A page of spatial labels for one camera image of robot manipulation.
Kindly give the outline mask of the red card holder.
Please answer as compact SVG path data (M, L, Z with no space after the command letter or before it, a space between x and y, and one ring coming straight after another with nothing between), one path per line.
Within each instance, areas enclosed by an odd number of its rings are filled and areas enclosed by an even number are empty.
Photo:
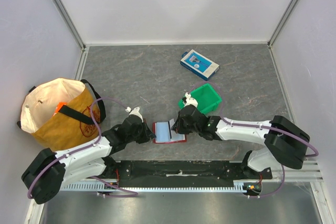
M167 122L155 122L152 125L155 138L153 143L155 144L172 144L172 143L184 143L187 142L186 135L178 134L172 130L175 120L171 119Z

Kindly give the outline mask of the green plastic bin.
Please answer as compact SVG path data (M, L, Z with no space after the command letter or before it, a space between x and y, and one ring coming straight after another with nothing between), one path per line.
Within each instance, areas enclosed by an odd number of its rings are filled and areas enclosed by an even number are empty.
M189 93L197 100L197 109L203 114L215 111L222 102L221 96L209 82L204 82L197 88L192 88Z

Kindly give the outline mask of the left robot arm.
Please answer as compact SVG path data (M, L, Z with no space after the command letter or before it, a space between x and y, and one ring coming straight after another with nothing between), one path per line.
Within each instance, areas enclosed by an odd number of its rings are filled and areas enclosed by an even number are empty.
M45 148L22 174L27 197L44 204L71 183L100 175L110 178L116 171L110 155L125 149L129 143L147 143L155 137L146 121L132 114L87 143L56 152Z

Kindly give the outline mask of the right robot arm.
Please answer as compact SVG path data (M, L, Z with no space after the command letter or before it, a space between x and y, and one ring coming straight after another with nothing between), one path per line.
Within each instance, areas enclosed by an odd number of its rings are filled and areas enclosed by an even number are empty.
M237 140L261 145L261 149L248 152L240 166L241 174L248 179L269 167L301 169L310 142L306 132L280 115L270 121L235 121L206 116L193 105L179 111L171 128L178 134L197 133L209 141Z

